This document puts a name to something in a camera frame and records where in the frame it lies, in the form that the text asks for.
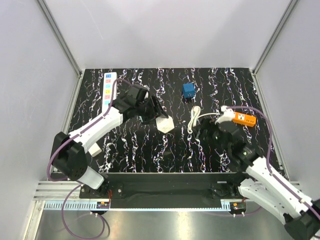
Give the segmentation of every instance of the orange box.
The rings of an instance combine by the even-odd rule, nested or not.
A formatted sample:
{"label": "orange box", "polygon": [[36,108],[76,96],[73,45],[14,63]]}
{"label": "orange box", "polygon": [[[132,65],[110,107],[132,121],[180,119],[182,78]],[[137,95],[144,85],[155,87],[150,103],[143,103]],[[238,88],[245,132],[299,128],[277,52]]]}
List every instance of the orange box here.
{"label": "orange box", "polygon": [[236,111],[234,113],[235,117],[234,119],[232,119],[234,123],[246,125],[249,127],[253,127],[254,125],[256,125],[257,118],[255,116],[247,115]]}

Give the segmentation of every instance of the blue cube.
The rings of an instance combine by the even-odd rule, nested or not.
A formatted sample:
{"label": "blue cube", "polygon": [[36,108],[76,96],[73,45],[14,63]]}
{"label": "blue cube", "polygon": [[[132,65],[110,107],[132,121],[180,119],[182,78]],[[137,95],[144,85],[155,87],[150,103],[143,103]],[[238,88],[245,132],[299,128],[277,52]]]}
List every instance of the blue cube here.
{"label": "blue cube", "polygon": [[183,84],[182,94],[185,99],[193,98],[196,95],[194,84],[193,83]]}

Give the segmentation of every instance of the white strip with colored squares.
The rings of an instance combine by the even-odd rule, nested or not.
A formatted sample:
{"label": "white strip with colored squares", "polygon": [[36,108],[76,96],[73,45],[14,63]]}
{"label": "white strip with colored squares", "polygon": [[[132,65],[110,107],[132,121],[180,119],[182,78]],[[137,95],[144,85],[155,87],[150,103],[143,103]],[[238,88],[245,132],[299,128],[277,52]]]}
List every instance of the white strip with colored squares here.
{"label": "white strip with colored squares", "polygon": [[[111,101],[111,90],[112,85],[117,79],[118,75],[116,72],[107,72],[104,74],[103,78],[103,94],[102,94],[102,112],[107,111],[109,103]],[[117,84],[114,86],[113,99],[117,97]]]}

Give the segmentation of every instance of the metal corner post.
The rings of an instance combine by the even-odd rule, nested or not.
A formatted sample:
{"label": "metal corner post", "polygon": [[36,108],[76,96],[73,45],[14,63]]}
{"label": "metal corner post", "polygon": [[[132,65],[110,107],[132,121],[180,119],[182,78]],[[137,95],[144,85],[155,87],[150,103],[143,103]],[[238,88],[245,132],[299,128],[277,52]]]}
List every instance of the metal corner post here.
{"label": "metal corner post", "polygon": [[81,75],[82,70],[80,69],[80,67],[78,66],[74,56],[72,55],[64,37],[62,36],[58,25],[53,17],[53,15],[51,14],[48,5],[46,3],[45,0],[35,0],[36,3],[39,5],[41,11],[43,12],[50,28],[52,29],[52,32],[56,38],[56,40],[58,41],[59,45],[61,46],[66,58],[68,59],[68,61],[70,62],[75,74],[77,75],[77,77],[79,78]]}
{"label": "metal corner post", "polygon": [[278,25],[276,26],[276,28],[272,34],[269,42],[267,43],[265,49],[263,50],[262,55],[260,56],[254,69],[252,70],[255,75],[259,72],[262,64],[264,63],[265,59],[267,58],[270,50],[272,49],[273,45],[275,44],[279,34],[283,30],[286,22],[288,21],[289,17],[293,13],[293,11],[294,11],[295,7],[297,6],[297,4],[299,3],[299,1],[300,0],[291,0],[290,3],[288,4],[286,10],[284,11]]}

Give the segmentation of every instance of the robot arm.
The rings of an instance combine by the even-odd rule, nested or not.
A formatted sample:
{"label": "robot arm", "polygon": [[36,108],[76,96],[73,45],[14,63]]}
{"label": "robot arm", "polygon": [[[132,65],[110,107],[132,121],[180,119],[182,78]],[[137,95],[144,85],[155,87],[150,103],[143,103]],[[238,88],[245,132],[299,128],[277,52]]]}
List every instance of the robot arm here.
{"label": "robot arm", "polygon": [[223,115],[216,121],[203,119],[193,130],[200,141],[227,152],[229,168],[238,172],[229,183],[230,189],[272,213],[295,240],[310,239],[320,229],[320,220],[309,206],[319,214],[320,200],[312,201],[272,166],[267,166],[266,158],[242,140],[240,129],[231,122],[234,112],[226,107],[221,110]]}
{"label": "robot arm", "polygon": [[98,196],[103,196],[108,190],[108,179],[88,166],[86,153],[101,137],[136,116],[140,117],[142,124],[153,124],[157,118],[169,118],[146,87],[130,85],[127,93],[112,102],[107,114],[99,114],[68,135],[60,132],[55,136],[51,156],[66,141],[73,140],[59,151],[52,165],[70,180],[86,184],[96,190]]}

